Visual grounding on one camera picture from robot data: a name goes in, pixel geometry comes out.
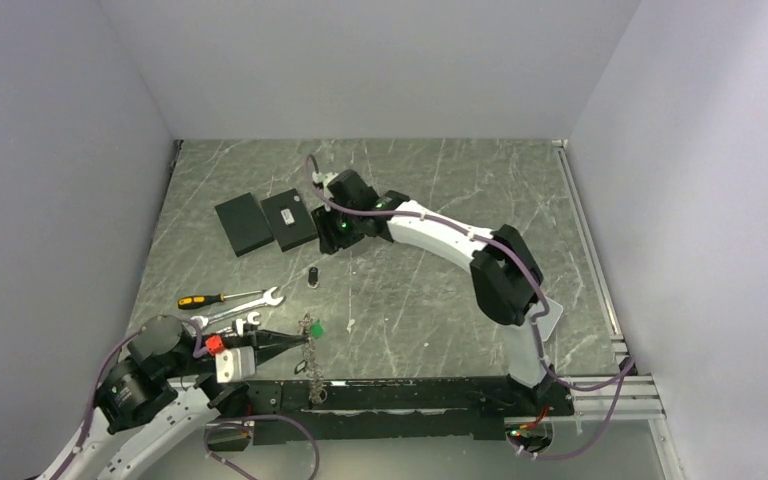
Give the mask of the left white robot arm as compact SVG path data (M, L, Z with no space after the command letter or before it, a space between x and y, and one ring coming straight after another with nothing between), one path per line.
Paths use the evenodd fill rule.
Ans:
M258 367L307 344L308 330L262 329L254 316L205 333L196 320L156 316L104 361L83 419L44 479L135 479L195 431L208 458L247 447L259 420L278 421L281 395L254 387Z

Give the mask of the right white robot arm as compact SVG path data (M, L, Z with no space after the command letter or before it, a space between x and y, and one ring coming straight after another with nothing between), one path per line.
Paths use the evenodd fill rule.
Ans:
M542 291L542 271L517 229L468 225L400 192L378 194L351 169L309 175L324 203L312 213L323 253L378 237L422 249L464 270L478 308L501 329L508 374L517 382L510 391L513 406L534 415L548 404L550 391L543 381L550 361L544 344L563 308Z

